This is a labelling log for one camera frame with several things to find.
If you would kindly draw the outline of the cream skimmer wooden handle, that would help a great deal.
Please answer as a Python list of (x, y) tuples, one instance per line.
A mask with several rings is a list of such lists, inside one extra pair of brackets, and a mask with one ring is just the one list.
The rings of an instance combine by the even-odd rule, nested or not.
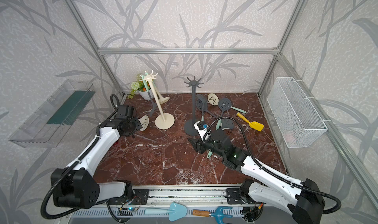
[(149, 125), (149, 122), (150, 122), (149, 117), (147, 115), (144, 115), (141, 118), (139, 118), (138, 120), (139, 120), (139, 122), (141, 123), (141, 126), (142, 126), (140, 131), (146, 130), (148, 125)]

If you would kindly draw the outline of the small grey skimmer mint handle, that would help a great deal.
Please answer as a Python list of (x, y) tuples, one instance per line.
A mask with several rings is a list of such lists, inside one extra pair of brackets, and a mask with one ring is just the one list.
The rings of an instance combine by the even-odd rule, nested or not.
[(145, 88), (146, 88), (146, 92), (147, 92), (147, 94), (148, 94), (148, 96), (149, 96), (150, 102), (151, 102), (151, 104), (152, 104), (152, 109), (150, 110), (150, 112), (149, 112), (149, 114), (148, 114), (149, 118), (151, 118), (152, 115), (153, 115), (153, 113), (154, 113), (154, 111), (155, 111), (155, 109), (156, 109), (156, 107), (157, 107), (157, 105), (156, 105), (156, 103), (154, 102), (154, 100), (153, 100), (153, 98), (152, 98), (152, 96), (151, 96), (150, 90), (149, 90), (149, 88), (148, 88), (147, 81), (145, 80), (145, 76), (142, 75), (141, 77), (142, 77), (142, 81), (143, 81), (143, 83), (144, 83), (144, 86), (145, 86)]

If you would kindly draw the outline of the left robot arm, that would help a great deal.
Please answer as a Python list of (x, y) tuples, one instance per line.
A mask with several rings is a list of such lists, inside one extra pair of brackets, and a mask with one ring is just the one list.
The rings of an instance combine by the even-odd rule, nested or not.
[(97, 126), (91, 143), (65, 168), (57, 168), (51, 174), (51, 188), (40, 208), (44, 219), (59, 219), (80, 209), (108, 203), (113, 198), (133, 200), (135, 193), (129, 181), (97, 183), (94, 173), (119, 138), (145, 130), (149, 118), (135, 117), (134, 107), (121, 105), (115, 94), (110, 96), (110, 101), (114, 112)]

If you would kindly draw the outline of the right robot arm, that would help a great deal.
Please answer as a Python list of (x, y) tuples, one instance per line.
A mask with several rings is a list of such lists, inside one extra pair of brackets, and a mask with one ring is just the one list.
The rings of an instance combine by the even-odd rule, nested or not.
[(211, 131), (204, 121), (194, 122), (193, 128), (200, 138), (188, 141), (196, 152), (219, 155), (224, 166), (253, 178), (248, 187), (241, 189), (245, 203), (269, 204), (290, 214), (298, 224), (318, 224), (322, 215), (342, 207), (337, 197), (321, 192), (314, 181), (303, 182), (285, 175), (259, 161), (250, 148), (234, 146), (223, 130)]

